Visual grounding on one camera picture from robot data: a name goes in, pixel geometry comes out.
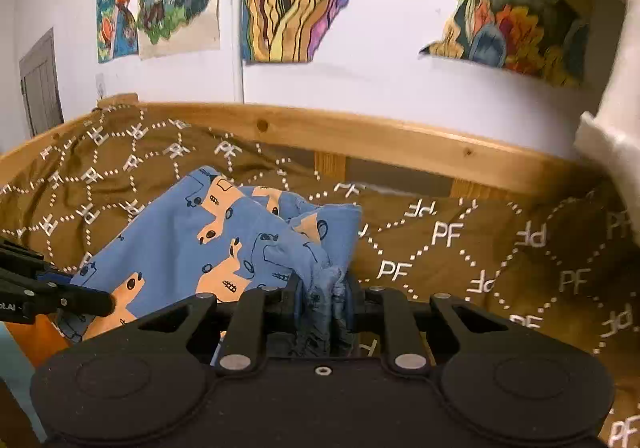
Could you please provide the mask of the wooden bed frame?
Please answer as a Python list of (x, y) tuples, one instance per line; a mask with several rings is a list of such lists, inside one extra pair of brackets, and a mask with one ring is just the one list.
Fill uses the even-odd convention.
[(555, 200), (577, 197), (604, 178), (591, 165), (422, 123), (348, 112), (238, 103), (145, 103), (105, 98), (157, 116), (228, 131), (252, 142), (310, 150), (314, 168), (343, 181), (359, 159), (449, 177), (454, 197)]

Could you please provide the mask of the brown PF patterned blanket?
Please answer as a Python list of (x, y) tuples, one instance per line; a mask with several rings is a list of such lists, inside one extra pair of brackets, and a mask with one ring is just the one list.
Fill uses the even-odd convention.
[(352, 272), (424, 301), (456, 294), (596, 356), (615, 381), (602, 438), (639, 442), (639, 250), (614, 188), (555, 200), (454, 197), (449, 177), (252, 142), (131, 105), (97, 108), (1, 157), (1, 234), (70, 274), (201, 165), (230, 181), (362, 211)]

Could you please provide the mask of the white wall pipe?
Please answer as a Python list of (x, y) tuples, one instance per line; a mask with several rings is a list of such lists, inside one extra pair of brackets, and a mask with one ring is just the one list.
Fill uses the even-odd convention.
[(231, 6), (231, 69), (233, 83), (233, 99), (243, 104), (244, 98), (244, 66), (242, 57), (242, 14), (243, 1), (230, 0)]

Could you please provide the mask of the grey wall cabinet door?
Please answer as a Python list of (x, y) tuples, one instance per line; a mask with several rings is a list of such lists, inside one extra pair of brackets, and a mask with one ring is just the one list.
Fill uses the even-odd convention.
[(21, 92), (30, 135), (35, 137), (64, 122), (50, 28), (20, 59)]

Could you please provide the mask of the blue car print pants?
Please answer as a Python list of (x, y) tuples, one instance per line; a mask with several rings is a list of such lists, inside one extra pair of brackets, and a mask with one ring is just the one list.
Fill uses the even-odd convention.
[(56, 325), (79, 343), (197, 293), (230, 303), (297, 277), (296, 330), (276, 351), (347, 355), (354, 336), (346, 276), (360, 220), (354, 203), (314, 205), (290, 191), (236, 187), (206, 165), (154, 200), (73, 277), (77, 286), (111, 294), (114, 312), (64, 312)]

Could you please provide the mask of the flower fish wall poster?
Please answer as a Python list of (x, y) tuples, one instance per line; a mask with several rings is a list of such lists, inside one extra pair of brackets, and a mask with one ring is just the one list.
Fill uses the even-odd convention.
[(593, 0), (457, 0), (439, 40), (425, 56), (467, 60), (579, 86)]

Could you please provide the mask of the white hanging cloth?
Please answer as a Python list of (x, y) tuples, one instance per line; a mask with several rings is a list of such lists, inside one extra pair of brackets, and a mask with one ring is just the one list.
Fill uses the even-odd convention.
[(639, 234), (639, 17), (627, 14), (612, 75), (595, 115), (583, 112), (575, 147), (613, 181)]

